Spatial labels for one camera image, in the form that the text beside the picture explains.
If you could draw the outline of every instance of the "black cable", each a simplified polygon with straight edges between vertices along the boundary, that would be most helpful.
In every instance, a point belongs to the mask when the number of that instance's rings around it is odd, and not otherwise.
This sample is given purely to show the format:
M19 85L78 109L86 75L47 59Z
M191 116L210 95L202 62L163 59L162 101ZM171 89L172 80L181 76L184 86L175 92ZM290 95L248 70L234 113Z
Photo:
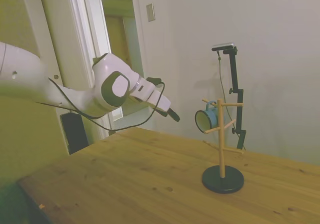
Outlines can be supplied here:
M223 92L223 99L224 99L224 101L225 101L225 103L226 103L225 88L223 87L224 85L223 85L223 83L222 83L222 78L221 78L221 58L220 58L219 51L217 51L217 53L218 53L218 60L219 60L219 76L220 76L220 83L221 83L221 88L222 88L222 92ZM230 120L232 121L232 117L231 117L231 115L230 115L230 113L229 113L229 109L228 109L228 107L225 107L225 108L226 108L226 112L228 113L228 116L229 116Z
M159 105L160 99L161 99L161 97L162 97L162 94L163 94L163 92L164 92L164 90L165 90L165 86L166 86L165 83L163 83L163 82L160 83L160 84L163 85L163 88L162 88L162 91L161 91L161 93L160 93L159 99L158 99L155 107L153 108L153 111L151 112L150 116L149 116L146 120L144 120L142 123L135 124L135 125L131 125L131 126L124 127L124 128L109 129L109 128L106 128L106 127L102 126L101 124L99 124L99 123L97 123L97 122L95 122L95 121L93 120L93 119L98 119L98 118L100 118L100 117L91 117L91 116L89 116L88 114L80 111L80 110L71 102L71 100L67 97L67 95L64 93L64 91L59 87L59 85L58 85L56 82L54 82L52 79L50 79L50 78L48 78L48 79L57 87L57 89L62 93L62 95L65 97L65 99L75 108L75 110L76 110L77 113L79 113L80 115L84 116L84 117L87 118L89 121L93 122L94 124L98 125L99 127L103 128L103 129L105 129L105 130L107 130L107 131L111 131L111 132L116 132L116 131L121 131L121 130L128 129L128 128L138 127L138 126L146 123L147 121L149 121L149 119L150 119L150 118L152 117L152 115L155 113L156 108L157 108L158 105Z

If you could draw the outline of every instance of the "doorway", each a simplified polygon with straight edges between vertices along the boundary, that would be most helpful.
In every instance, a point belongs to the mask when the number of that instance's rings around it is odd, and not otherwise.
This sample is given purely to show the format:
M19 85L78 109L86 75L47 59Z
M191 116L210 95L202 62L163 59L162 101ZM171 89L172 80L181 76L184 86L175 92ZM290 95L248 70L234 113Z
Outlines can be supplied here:
M132 0L101 0L110 53L122 59L130 68L144 76L134 5ZM112 112L113 121L146 108L128 99Z

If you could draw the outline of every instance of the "black pole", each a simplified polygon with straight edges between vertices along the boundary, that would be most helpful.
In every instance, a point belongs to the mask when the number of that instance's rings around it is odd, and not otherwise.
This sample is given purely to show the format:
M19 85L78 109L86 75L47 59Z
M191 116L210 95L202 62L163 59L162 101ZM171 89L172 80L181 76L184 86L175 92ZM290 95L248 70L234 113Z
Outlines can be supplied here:
M224 54L228 54L230 58L230 69L231 69L231 79L232 79L232 88L229 91L229 94L236 93L237 102L243 103L244 101L244 90L239 89L238 87L238 75L237 75L237 64L236 64L236 54L238 50L236 46L232 48L228 48L223 50ZM236 109L236 126L235 129L232 128L232 133L239 134L239 140L237 147L238 149L242 149L244 147L245 137L246 137L246 130L242 129L242 107L237 107Z

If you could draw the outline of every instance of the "blue mug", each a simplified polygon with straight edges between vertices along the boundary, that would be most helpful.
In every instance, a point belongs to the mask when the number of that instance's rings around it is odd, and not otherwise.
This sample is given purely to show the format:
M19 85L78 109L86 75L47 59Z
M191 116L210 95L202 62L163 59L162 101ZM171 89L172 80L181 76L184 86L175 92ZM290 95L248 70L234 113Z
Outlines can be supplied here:
M218 109L216 107L209 108L209 105L213 103L217 104L215 101L210 101L206 104L205 110L199 110L195 113L195 124L203 133L218 126Z

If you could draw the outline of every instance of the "black stand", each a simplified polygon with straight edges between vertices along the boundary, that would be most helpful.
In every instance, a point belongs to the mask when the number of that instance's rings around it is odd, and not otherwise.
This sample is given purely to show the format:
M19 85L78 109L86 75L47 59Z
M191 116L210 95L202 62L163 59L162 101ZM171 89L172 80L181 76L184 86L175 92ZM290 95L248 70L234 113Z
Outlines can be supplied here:
M204 171L202 174L202 183L209 190L215 193L228 194L239 191L245 179L242 173L233 167L225 167L225 177L220 177L220 167L213 166Z
M229 94L236 93L238 94L237 101L238 103L243 103L244 101L244 90L238 89L238 76L237 76L237 65L236 65L236 54L238 50L236 46L225 49L224 54L228 54L230 58L230 69L231 69L231 78L232 78L232 88L229 90ZM239 134L239 140L236 148L242 149L244 147L246 130L242 129L242 107L237 107L236 109L236 126L235 129L232 128L232 133Z

